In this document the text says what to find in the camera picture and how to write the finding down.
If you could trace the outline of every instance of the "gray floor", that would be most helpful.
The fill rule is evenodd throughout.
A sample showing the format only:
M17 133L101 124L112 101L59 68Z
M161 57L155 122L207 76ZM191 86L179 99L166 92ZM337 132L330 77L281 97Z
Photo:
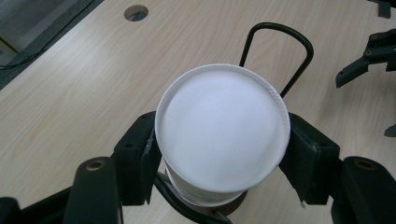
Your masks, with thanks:
M0 90L103 1L0 0L0 34L20 49L0 51Z

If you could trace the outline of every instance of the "paper cup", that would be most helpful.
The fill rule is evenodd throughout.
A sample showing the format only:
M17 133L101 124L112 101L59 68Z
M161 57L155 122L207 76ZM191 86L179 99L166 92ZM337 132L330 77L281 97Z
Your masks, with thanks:
M168 88L155 133L177 192L190 203L219 206L275 170L289 143L290 120L262 77L240 66L210 64Z

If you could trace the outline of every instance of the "table surface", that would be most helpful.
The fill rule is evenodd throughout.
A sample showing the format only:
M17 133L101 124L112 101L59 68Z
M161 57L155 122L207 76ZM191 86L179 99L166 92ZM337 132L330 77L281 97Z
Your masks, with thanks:
M148 16L127 21L126 8ZM335 76L361 57L373 33L396 25L363 0L106 0L0 91L0 196L21 207L72 185L87 159L109 156L128 128L153 111L184 72L208 63L238 64L249 29L263 21L287 25L312 43L315 56L285 97L297 114L341 147L396 176L396 76L385 64L341 89ZM246 68L281 91L304 59L292 37L259 31ZM251 189L234 223L332 223L326 206L301 207L276 169ZM124 207L125 223L191 223L154 189L150 205Z

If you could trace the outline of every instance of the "cup rim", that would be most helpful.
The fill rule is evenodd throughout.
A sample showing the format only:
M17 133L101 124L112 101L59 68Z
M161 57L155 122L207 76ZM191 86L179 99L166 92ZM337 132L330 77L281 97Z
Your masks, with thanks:
M174 87L179 85L180 82L185 81L186 79L188 79L191 76L196 75L197 72L201 71L201 70L207 70L207 69L225 69L228 71L233 71L233 72L237 72L240 73L241 75L245 75L245 76L249 76L250 78L253 78L255 81L259 82L267 91L269 91L269 93L271 94L272 98L275 100L276 104L278 105L278 109L280 112L280 117L282 118L281 123L283 124L283 141L282 141L282 147L278 149L279 153L276 154L277 157L274 158L274 165L272 166L272 169L268 169L266 172L263 172L263 175L261 175L260 178L256 178L254 182L248 183L246 184L244 187L238 188L238 189L226 189L226 190L217 190L217 189L210 189L210 188L206 188L204 186L200 186L197 183L191 183L191 180L182 175L180 172L177 171L177 169L175 169L175 167L172 165L172 162L170 162L169 158L167 158L166 153L163 153L163 158L166 161L166 164L168 166L170 166L170 168L177 174L179 175L179 177L181 177L184 181L186 181L187 183L189 183L190 185L195 186L198 189L203 189L206 191L211 191L211 192L218 192L218 193L232 193L232 192L238 192L238 191L244 191L247 190L249 188L252 188L258 184L260 184L265 178L267 178L274 170L275 168L280 164L280 162L283 159L283 156L286 152L287 146L289 144L289 140L290 140L290 118L289 118L289 112L283 102L283 99L280 97L280 95L278 94L278 92L275 90L275 88L269 84L263 77L260 77L259 75L257 75L256 73L241 67L241 66L237 66L237 65L233 65L233 64L227 64L227 63L212 63L212 64L206 64L206 65L202 65L196 68L191 69L190 71L184 73L183 75L181 75L180 77L178 77L169 87L168 89L165 91L165 93L163 94L163 97L160 100L160 103L158 105L157 108L157 113L156 113L156 118L155 118L155 124L154 124L154 128L155 128L155 133L157 136L157 142L159 145L159 148L161 150L162 148L162 139L161 139L161 132L160 132L160 123L161 123L161 116L163 115L163 110L165 107L167 107L167 101L169 100L169 96L172 96L175 89Z

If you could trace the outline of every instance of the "metal wire handle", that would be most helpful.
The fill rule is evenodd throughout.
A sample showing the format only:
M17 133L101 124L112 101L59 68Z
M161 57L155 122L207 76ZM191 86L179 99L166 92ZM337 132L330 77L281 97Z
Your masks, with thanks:
M288 91L291 89L291 87L294 85L294 83L297 81L297 79L300 77L300 75L303 73L305 68L311 63L312 58L314 57L314 48L312 47L311 42L309 42L309 40L305 36L303 36L302 34L300 34L297 31L291 29L289 26L285 26L285 25L277 24L277 23L273 23L273 22L262 22L262 23L259 23L255 26L253 26L253 28L251 28L250 32L248 33L247 42L245 44L244 51L242 53L241 62L239 63L239 66L243 67L245 65L245 61L248 56L248 51L250 49L250 45L251 45L251 41L253 40L253 36L257 31L262 30L262 29L277 30L277 31L283 32L285 34L291 35L292 37L297 39L301 44L303 44L306 49L306 56L305 56L303 63L300 65L300 67L297 69L295 74L289 80L286 87L280 93L280 96L283 98L286 95L286 93L288 93Z

